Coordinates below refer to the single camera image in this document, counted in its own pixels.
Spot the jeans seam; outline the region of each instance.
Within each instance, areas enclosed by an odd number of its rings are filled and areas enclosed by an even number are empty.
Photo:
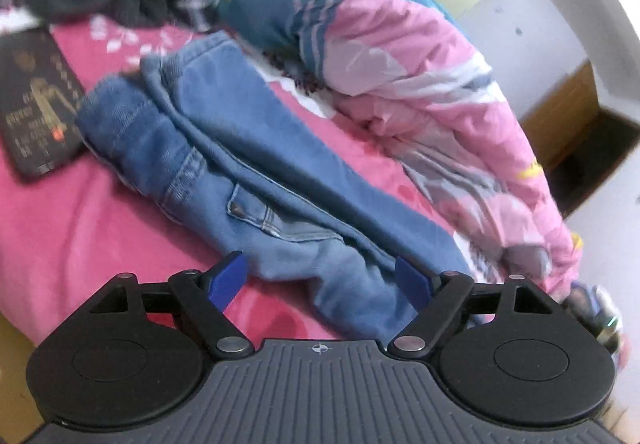
[[[142,110],[145,109],[148,106],[149,106],[149,102],[145,98],[145,100],[142,101],[142,103],[140,103],[140,105],[138,105],[135,108],[135,110],[133,110],[132,113],[127,115],[126,120],[123,121],[120,130],[118,131],[116,136],[113,138],[113,141],[111,142],[111,147],[109,148],[109,151],[108,151],[108,158],[113,159],[113,151],[115,150],[116,145],[118,144],[120,138],[127,131],[127,129],[131,126],[133,121],[136,120],[136,117],[138,117],[138,115],[142,112]]]
[[[199,161],[196,161],[196,157],[198,155],[200,158]],[[191,168],[194,163],[197,163],[198,166]],[[162,196],[160,206],[163,209],[169,210],[171,203],[178,205],[184,202],[185,198],[191,193],[190,187],[186,186],[185,182],[193,182],[193,180],[201,174],[203,163],[203,156],[195,147],[192,147],[189,154],[180,165],[180,169],[172,179],[171,184],[167,187],[164,195]]]
[[[265,208],[263,219],[260,219],[260,217],[256,215],[249,215],[246,211],[244,211],[244,213],[242,214],[238,214],[237,212],[233,211],[232,204],[235,202],[239,190],[243,190],[245,193],[250,193],[260,201],[260,203]],[[279,229],[274,223],[274,219],[277,217],[277,213],[273,210],[273,208],[267,205],[267,203],[262,198],[246,190],[240,183],[236,183],[236,186],[234,187],[234,190],[231,194],[231,198],[226,203],[226,213],[232,218],[258,228],[260,231],[266,233],[267,235],[270,235],[271,237],[278,238],[286,242],[301,243],[329,239],[337,239],[342,241],[344,240],[340,233],[337,233],[331,228],[316,226],[313,221],[306,220],[304,215],[300,215],[300,220],[302,222],[308,223],[312,227],[311,229],[308,229],[299,234],[287,233],[286,231]]]
[[[225,38],[224,40],[222,40],[221,42],[219,42],[218,44],[216,44],[215,46],[210,46],[209,49],[203,50],[202,52],[199,52],[197,55],[193,56],[192,58],[190,58],[186,63],[182,62],[182,70],[185,71],[189,68],[189,66],[192,63],[197,62],[197,60],[199,60],[201,57],[209,54],[209,53],[213,53],[216,52],[220,47],[224,47],[227,44],[231,44],[231,46],[234,46],[234,43],[231,41],[231,38]]]
[[[271,177],[268,177],[267,175],[263,174],[262,172],[256,170],[253,166],[250,166],[249,164],[245,163],[242,159],[239,159],[238,157],[236,157],[234,154],[232,154],[228,148],[226,148],[224,145],[221,145],[219,143],[217,143],[217,145],[229,156],[231,157],[232,160],[236,161],[236,163],[240,164],[241,166],[245,167],[246,169],[248,169],[249,171],[253,172],[255,175],[257,175],[258,177],[267,180],[269,183],[275,185],[276,187],[284,190],[286,193],[291,194],[292,196],[294,196],[297,199],[300,199],[302,202],[304,202],[306,205],[308,205],[310,208],[314,209],[315,211],[318,211],[319,213],[321,213],[322,215],[326,215],[327,217],[329,217],[331,220],[338,222],[338,224],[343,225],[343,226],[347,226],[347,228],[349,228],[350,230],[355,231],[359,236],[361,236],[363,239],[368,240],[370,247],[367,248],[367,250],[371,250],[374,254],[376,254],[377,256],[379,256],[382,259],[385,260],[390,260],[390,261],[395,261],[395,258],[393,258],[393,256],[391,256],[388,252],[386,252],[384,249],[382,249],[381,247],[378,246],[378,244],[376,244],[374,241],[371,240],[370,237],[367,237],[364,233],[362,233],[362,231],[360,231],[359,229],[355,228],[354,226],[351,226],[349,224],[347,224],[346,222],[340,220],[339,218],[335,217],[334,215],[330,214],[329,212],[325,211],[324,209],[322,209],[320,206],[317,206],[316,204],[314,204],[313,202],[311,202],[309,199],[306,199],[305,197],[303,197],[302,195],[299,195],[298,193],[296,193],[293,190],[290,190],[289,188],[287,188],[286,186],[282,185],[281,183],[271,179]],[[336,231],[336,234],[341,237],[344,240],[344,236],[341,235],[340,233],[338,233]]]

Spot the pink blanket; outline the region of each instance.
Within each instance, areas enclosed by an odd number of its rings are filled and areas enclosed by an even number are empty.
[[[52,32],[86,88],[152,50],[178,49],[191,39],[175,28],[126,30],[102,17]],[[300,95],[291,80],[260,63],[274,92],[357,172],[452,232],[370,134],[322,97]],[[219,258],[89,154],[42,180],[23,183],[0,148],[0,211],[0,312],[36,344],[117,273],[132,271],[141,282],[164,281],[182,269],[205,270]],[[250,280],[225,313],[256,345],[265,337],[338,335],[313,318],[300,284]]]
[[[482,54],[438,10],[415,2],[340,0],[331,16],[311,13],[305,27],[326,28],[324,51],[322,64],[305,63],[343,94],[340,111],[375,134],[491,261],[564,299],[582,242]]]

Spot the bed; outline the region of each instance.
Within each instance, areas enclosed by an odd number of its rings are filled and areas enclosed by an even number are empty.
[[[5,33],[34,23],[20,10],[0,15]],[[194,39],[170,26],[129,30],[100,15],[51,32],[86,89],[108,73],[135,67],[145,54],[170,52]],[[325,144],[369,183],[444,227],[481,274],[477,251],[438,215],[401,164],[383,155],[372,135],[334,110],[328,92],[308,96],[264,60],[254,65]],[[31,183],[20,180],[4,147],[0,154],[0,312],[35,344],[117,273],[164,281],[182,269],[206,270],[220,258],[88,153]],[[257,345],[265,337],[338,337],[314,318],[299,283],[252,279],[225,313]]]

